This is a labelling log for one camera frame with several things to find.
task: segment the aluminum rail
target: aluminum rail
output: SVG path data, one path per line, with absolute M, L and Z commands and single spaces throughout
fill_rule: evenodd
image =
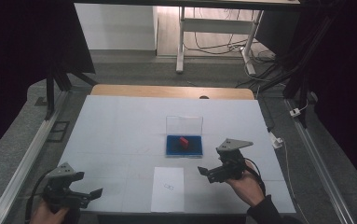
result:
M 41 151 L 42 146 L 47 140 L 48 134 L 53 127 L 53 124 L 60 112 L 62 111 L 62 105 L 67 97 L 67 91 L 62 91 L 56 101 L 55 112 L 49 120 L 44 120 L 36 133 L 33 142 L 30 144 L 27 152 L 24 154 L 21 163 L 16 169 L 15 174 L 10 179 L 7 188 L 0 198 L 0 223 L 3 223 L 7 217 L 7 214 L 18 195 L 21 185 L 29 174 L 36 157 Z
M 293 101 L 285 100 L 285 105 L 288 110 L 293 110 L 294 108 L 291 106 L 293 105 Z M 315 146 L 314 142 L 312 141 L 311 135 L 309 134 L 308 130 L 303 128 L 303 125 L 297 118 L 293 118 L 295 122 L 295 126 L 297 131 L 300 134 L 301 139 L 306 147 L 306 150 L 311 158 L 312 164 L 315 167 L 315 170 L 320 177 L 323 188 L 325 189 L 326 193 L 329 195 L 332 205 L 335 207 L 336 214 L 340 219 L 341 223 L 344 224 L 353 224 L 355 221 L 353 220 L 352 215 L 350 214 L 350 210 L 345 203 L 340 190 L 337 188 L 333 178 L 330 176 L 329 171 L 323 161 L 323 158 L 318 151 L 318 148 Z

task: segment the black sleeve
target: black sleeve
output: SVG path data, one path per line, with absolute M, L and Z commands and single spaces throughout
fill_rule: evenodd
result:
M 266 196 L 266 199 L 257 206 L 248 209 L 247 214 L 253 217 L 258 224 L 301 224 L 293 217 L 281 217 L 271 201 L 271 195 Z

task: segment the person's left hand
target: person's left hand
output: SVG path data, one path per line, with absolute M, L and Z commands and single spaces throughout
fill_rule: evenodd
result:
M 30 224 L 61 224 L 68 210 L 69 208 L 62 208 L 56 214 L 53 214 L 48 204 L 42 200 L 33 213 Z

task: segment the hand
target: hand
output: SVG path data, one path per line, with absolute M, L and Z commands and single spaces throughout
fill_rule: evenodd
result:
M 33 213 L 30 224 L 61 224 L 68 210 L 69 208 L 62 208 L 56 214 L 53 214 L 48 204 L 42 200 Z
M 245 162 L 250 168 L 254 168 L 248 161 Z M 236 194 L 251 207 L 258 205 L 265 199 L 259 183 L 251 173 L 244 171 L 240 179 L 228 179 L 227 182 Z

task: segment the white wall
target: white wall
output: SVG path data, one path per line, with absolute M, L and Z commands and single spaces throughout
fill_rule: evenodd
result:
M 89 49 L 157 47 L 156 7 L 76 4 Z

